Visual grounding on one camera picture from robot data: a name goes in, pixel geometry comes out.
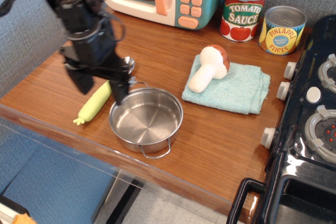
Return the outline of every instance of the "toy stove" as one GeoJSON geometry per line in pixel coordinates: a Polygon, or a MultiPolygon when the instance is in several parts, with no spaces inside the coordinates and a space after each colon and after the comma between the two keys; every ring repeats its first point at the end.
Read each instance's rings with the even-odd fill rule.
{"type": "Polygon", "coordinates": [[[261,144],[270,149],[265,183],[242,181],[227,223],[249,192],[260,194],[254,223],[336,223],[336,15],[319,20],[300,61],[289,62],[277,97],[286,105],[261,144]]]}

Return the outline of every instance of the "mushroom cap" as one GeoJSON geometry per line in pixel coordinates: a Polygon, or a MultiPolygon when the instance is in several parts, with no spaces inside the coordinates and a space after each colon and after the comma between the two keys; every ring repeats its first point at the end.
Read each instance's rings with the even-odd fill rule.
{"type": "Polygon", "coordinates": [[[209,64],[215,67],[214,79],[225,77],[230,68],[227,52],[219,45],[209,45],[203,48],[200,55],[201,65],[209,64]]]}

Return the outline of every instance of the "wooden countertop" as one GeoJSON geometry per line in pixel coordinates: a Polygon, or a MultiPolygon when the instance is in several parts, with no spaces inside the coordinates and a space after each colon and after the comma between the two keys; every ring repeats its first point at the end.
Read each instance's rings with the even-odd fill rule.
{"type": "MultiPolygon", "coordinates": [[[[93,89],[82,95],[67,76],[58,52],[0,100],[0,116],[228,214],[243,178],[265,181],[269,151],[261,146],[261,136],[265,127],[276,127],[279,122],[284,103],[276,98],[278,87],[285,81],[287,62],[300,58],[311,29],[305,29],[297,52],[275,56],[259,47],[261,25],[249,42],[224,39],[219,32],[220,13],[199,31],[115,15],[127,28],[117,53],[135,60],[133,75],[150,87],[171,92],[183,106],[183,123],[169,155],[147,159],[118,141],[109,125],[113,97],[91,122],[75,125],[73,119],[105,80],[95,78],[93,89]],[[259,115],[231,113],[182,100],[194,58],[210,44],[224,47],[231,62],[260,66],[271,76],[259,115]]],[[[250,207],[251,203],[244,207],[246,214],[250,207]]]]}

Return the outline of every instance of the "tomato sauce can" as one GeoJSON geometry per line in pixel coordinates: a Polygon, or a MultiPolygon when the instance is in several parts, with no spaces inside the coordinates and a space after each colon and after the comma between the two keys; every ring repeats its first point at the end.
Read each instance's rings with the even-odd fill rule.
{"type": "Polygon", "coordinates": [[[249,41],[257,31],[266,0],[225,0],[220,33],[233,41],[249,41]]]}
{"type": "Polygon", "coordinates": [[[260,47],[274,55],[295,52],[300,43],[307,16],[292,6],[274,6],[265,12],[259,37],[260,47]]]}

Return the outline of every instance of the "metal pot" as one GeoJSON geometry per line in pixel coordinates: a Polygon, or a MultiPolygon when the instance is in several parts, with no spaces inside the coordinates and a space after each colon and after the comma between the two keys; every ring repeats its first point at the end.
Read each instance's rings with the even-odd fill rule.
{"type": "Polygon", "coordinates": [[[183,120],[183,109],[173,94],[146,86],[130,91],[121,105],[112,105],[110,125],[126,148],[142,152],[146,158],[160,158],[171,151],[183,120]],[[160,156],[147,155],[167,146],[169,150],[160,156]]]}

